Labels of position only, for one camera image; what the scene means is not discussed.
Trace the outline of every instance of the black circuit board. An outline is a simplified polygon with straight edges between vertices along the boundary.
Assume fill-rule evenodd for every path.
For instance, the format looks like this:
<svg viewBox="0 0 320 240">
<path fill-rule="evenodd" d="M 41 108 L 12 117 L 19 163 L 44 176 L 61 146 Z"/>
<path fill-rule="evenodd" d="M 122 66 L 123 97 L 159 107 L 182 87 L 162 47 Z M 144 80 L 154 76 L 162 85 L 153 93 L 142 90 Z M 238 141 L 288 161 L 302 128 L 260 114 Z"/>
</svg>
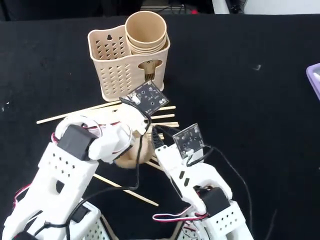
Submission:
<svg viewBox="0 0 320 240">
<path fill-rule="evenodd" d="M 149 116 L 169 103 L 166 96 L 152 81 L 146 81 L 144 84 L 138 86 L 128 97 Z"/>
<path fill-rule="evenodd" d="M 204 140 L 197 123 L 178 132 L 172 137 L 182 159 L 188 156 L 187 152 L 193 150 L 193 152 L 195 153 L 196 151 L 205 147 Z"/>
</svg>

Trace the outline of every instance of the perforated basket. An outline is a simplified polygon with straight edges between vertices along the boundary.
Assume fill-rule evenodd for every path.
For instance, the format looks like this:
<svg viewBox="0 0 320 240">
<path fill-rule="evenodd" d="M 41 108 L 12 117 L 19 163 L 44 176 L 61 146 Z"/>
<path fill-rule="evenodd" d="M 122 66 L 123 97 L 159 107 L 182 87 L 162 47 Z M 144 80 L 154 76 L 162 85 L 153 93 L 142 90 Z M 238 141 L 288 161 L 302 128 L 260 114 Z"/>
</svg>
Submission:
<svg viewBox="0 0 320 240">
<path fill-rule="evenodd" d="M 154 84 L 162 91 L 170 48 L 170 40 L 166 37 L 162 50 L 149 55 L 131 55 L 124 25 L 89 32 L 90 57 L 98 74 L 103 99 L 115 101 L 140 86 L 145 81 L 145 70 L 139 65 L 151 60 L 161 61 L 152 77 Z"/>
</svg>

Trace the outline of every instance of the purple container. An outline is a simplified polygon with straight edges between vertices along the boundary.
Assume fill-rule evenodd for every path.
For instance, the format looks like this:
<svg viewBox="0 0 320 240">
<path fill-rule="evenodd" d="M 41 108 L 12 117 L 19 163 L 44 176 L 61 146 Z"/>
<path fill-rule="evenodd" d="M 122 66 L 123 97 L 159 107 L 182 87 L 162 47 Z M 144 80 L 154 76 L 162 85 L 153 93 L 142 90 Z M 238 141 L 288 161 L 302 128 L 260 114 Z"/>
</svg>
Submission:
<svg viewBox="0 0 320 240">
<path fill-rule="evenodd" d="M 309 66 L 306 69 L 306 75 L 320 100 L 320 63 Z"/>
</svg>

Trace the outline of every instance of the black table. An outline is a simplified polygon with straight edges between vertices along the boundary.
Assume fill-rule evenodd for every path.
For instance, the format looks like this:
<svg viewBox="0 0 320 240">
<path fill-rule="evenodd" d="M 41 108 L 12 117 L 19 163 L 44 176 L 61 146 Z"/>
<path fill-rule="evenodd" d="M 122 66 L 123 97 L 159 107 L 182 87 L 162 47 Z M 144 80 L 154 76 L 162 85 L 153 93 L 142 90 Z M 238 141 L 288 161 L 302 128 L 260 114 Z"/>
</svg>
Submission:
<svg viewBox="0 0 320 240">
<path fill-rule="evenodd" d="M 320 102 L 306 68 L 320 62 L 320 15 L 166 16 L 171 49 L 164 93 L 181 128 L 198 122 L 205 141 L 221 149 L 245 178 L 253 228 L 264 239 L 317 239 L 320 216 Z M 87 34 L 124 24 L 125 17 L 0 23 L 0 223 L 17 189 L 30 183 L 57 121 L 36 121 L 103 102 Z M 244 215 L 248 199 L 223 159 L 213 164 Z M 134 184 L 133 170 L 100 165 L 98 173 Z M 106 187 L 93 179 L 88 192 Z M 99 207 L 120 239 L 169 237 L 174 225 L 151 215 L 183 204 L 167 177 L 141 166 L 137 191 L 104 194 Z"/>
</svg>

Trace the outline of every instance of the paper cup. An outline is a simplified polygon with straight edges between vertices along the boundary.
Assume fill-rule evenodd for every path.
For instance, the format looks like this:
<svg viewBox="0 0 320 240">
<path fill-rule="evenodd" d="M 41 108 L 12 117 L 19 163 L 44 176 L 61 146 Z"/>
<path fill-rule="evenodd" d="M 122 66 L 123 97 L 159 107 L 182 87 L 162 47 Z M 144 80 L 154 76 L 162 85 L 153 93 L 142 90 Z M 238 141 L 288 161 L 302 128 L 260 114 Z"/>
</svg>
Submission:
<svg viewBox="0 0 320 240">
<path fill-rule="evenodd" d="M 159 46 L 157 47 L 152 47 L 152 48 L 140 48 L 140 47 L 136 47 L 134 46 L 128 39 L 127 39 L 127 43 L 128 43 L 128 46 L 131 50 L 132 53 L 134 54 L 144 54 L 144 55 L 147 55 L 147 54 L 154 54 L 156 52 L 159 52 L 160 50 L 162 50 L 165 46 L 167 42 L 167 35 L 165 36 L 165 38 L 162 40 L 162 42 L 160 43 Z"/>
<path fill-rule="evenodd" d="M 167 33 L 165 20 L 152 11 L 138 11 L 125 21 L 125 34 L 132 45 L 142 48 L 158 47 Z"/>
</svg>

